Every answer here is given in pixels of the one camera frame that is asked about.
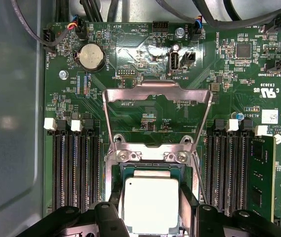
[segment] black connector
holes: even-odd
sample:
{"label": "black connector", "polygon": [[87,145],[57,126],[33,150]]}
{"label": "black connector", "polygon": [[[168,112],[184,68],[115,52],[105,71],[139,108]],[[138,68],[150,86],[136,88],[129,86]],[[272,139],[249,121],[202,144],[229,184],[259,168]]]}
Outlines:
{"label": "black connector", "polygon": [[196,55],[194,52],[185,52],[181,61],[182,67],[191,66],[195,62],[195,59],[196,59]]}
{"label": "black connector", "polygon": [[169,32],[169,22],[168,21],[154,21],[152,23],[152,32]]}
{"label": "black connector", "polygon": [[191,25],[191,29],[189,31],[189,39],[191,41],[198,41],[201,37],[201,28],[198,22],[195,22]]}
{"label": "black connector", "polygon": [[[43,33],[43,40],[44,41],[54,42],[56,40],[56,35],[55,35],[55,33],[50,28],[43,29],[42,33]],[[54,46],[46,46],[46,45],[44,45],[43,48],[48,53],[56,53],[56,47],[54,47]]]}
{"label": "black connector", "polygon": [[268,24],[265,24],[261,31],[263,33],[277,33],[281,32],[281,18],[275,18]]}
{"label": "black connector", "polygon": [[67,125],[67,121],[66,120],[57,119],[56,120],[56,124],[57,124],[57,130],[58,131],[67,133],[68,125]]}
{"label": "black connector", "polygon": [[179,69],[179,54],[177,52],[171,52],[169,56],[169,70],[177,71]]}
{"label": "black connector", "polygon": [[281,226],[281,218],[274,216],[273,223],[276,224],[277,226]]}
{"label": "black connector", "polygon": [[78,27],[75,27],[75,32],[81,40],[86,40],[88,38],[86,22],[80,17],[78,17]]}

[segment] white connector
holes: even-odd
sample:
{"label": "white connector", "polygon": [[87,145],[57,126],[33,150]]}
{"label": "white connector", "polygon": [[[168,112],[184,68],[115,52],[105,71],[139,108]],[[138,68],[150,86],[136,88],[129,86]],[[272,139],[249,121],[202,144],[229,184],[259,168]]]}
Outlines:
{"label": "white connector", "polygon": [[43,127],[46,130],[50,130],[50,131],[56,131],[57,129],[57,124],[54,118],[45,118],[44,123],[43,123]]}
{"label": "white connector", "polygon": [[71,131],[73,132],[82,132],[83,126],[80,120],[71,121]]}
{"label": "white connector", "polygon": [[257,125],[254,128],[254,136],[266,136],[268,133],[267,125]]}
{"label": "white connector", "polygon": [[239,129],[238,119],[229,119],[225,128],[227,132],[238,131]]}

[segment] motherboard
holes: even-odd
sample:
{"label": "motherboard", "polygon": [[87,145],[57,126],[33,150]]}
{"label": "motherboard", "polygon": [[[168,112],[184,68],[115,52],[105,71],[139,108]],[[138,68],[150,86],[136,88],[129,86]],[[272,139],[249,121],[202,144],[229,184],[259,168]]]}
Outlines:
{"label": "motherboard", "polygon": [[[49,25],[45,36],[60,35],[66,25]],[[212,93],[196,141],[206,192],[199,199],[228,216],[249,209],[281,226],[281,34],[261,26],[216,31],[186,23],[84,22],[70,31],[46,54],[45,119],[54,120],[44,143],[44,212],[64,205],[85,211],[106,200],[111,138],[103,92],[145,80]],[[148,147],[183,137],[192,142],[203,104],[167,97],[109,103],[113,139]],[[183,180],[193,189],[192,172]],[[119,174],[113,168],[112,177]]]}

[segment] chip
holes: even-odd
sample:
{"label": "chip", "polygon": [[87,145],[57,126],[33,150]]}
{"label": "chip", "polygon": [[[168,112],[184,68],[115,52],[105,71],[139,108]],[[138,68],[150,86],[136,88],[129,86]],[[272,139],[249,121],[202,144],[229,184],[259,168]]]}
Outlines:
{"label": "chip", "polygon": [[217,76],[217,81],[219,83],[222,83],[223,82],[223,76]]}
{"label": "chip", "polygon": [[252,187],[252,201],[259,207],[262,206],[262,192],[256,187]]}
{"label": "chip", "polygon": [[211,83],[210,90],[215,91],[215,92],[220,91],[220,83],[218,83],[218,82]]}
{"label": "chip", "polygon": [[251,58],[251,44],[237,44],[237,58]]}
{"label": "chip", "polygon": [[75,120],[78,120],[79,119],[79,113],[73,112],[72,115],[71,115],[71,118],[75,119]]}
{"label": "chip", "polygon": [[63,112],[63,117],[70,117],[71,112],[70,111],[64,111]]}

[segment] black cable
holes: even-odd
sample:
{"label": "black cable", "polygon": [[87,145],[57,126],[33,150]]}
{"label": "black cable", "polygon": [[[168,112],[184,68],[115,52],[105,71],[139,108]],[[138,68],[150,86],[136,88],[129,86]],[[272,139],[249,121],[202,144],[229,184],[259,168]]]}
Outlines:
{"label": "black cable", "polygon": [[61,11],[61,2],[56,0],[56,10],[55,10],[55,22],[60,22],[60,12]]}
{"label": "black cable", "polygon": [[61,0],[61,21],[69,22],[69,0]]}
{"label": "black cable", "polygon": [[89,4],[89,1],[88,0],[81,0],[81,3],[83,5],[86,17],[89,20],[89,22],[95,22],[95,17],[93,15],[93,11],[92,11],[92,8]]}
{"label": "black cable", "polygon": [[33,31],[32,29],[30,28],[30,26],[27,24],[22,12],[21,12],[21,9],[19,8],[18,4],[17,4],[17,1],[16,0],[11,0],[11,4],[14,8],[14,12],[16,14],[16,16],[18,17],[18,19],[20,20],[20,22],[22,23],[24,29],[31,35],[31,37],[33,37],[34,39],[36,39],[39,43],[41,44],[44,44],[46,46],[50,46],[50,47],[54,47],[56,46],[57,44],[59,44],[66,36],[67,34],[69,33],[69,29],[66,28],[62,33],[61,35],[54,41],[54,42],[48,42],[48,41],[45,41],[43,39],[41,39],[40,37],[38,37]]}
{"label": "black cable", "polygon": [[233,6],[233,2],[232,0],[223,0],[224,2],[224,6],[225,9],[229,15],[229,17],[233,20],[233,21],[240,21],[241,18],[239,17],[239,15],[237,14],[234,6]]}
{"label": "black cable", "polygon": [[247,20],[230,21],[230,22],[217,21],[214,20],[213,16],[211,15],[205,0],[192,0],[192,1],[195,4],[196,8],[200,11],[201,15],[204,17],[205,21],[211,27],[221,30],[232,30],[232,29],[244,28],[252,25],[261,25],[270,22],[272,19],[276,17],[281,17],[281,9],[279,9],[274,12],[265,14],[263,16],[258,16]]}
{"label": "black cable", "polygon": [[116,18],[116,12],[119,5],[119,0],[112,0],[107,14],[107,22],[114,22]]}
{"label": "black cable", "polygon": [[92,8],[93,14],[97,22],[103,22],[101,12],[97,6],[96,0],[89,0],[90,6]]}

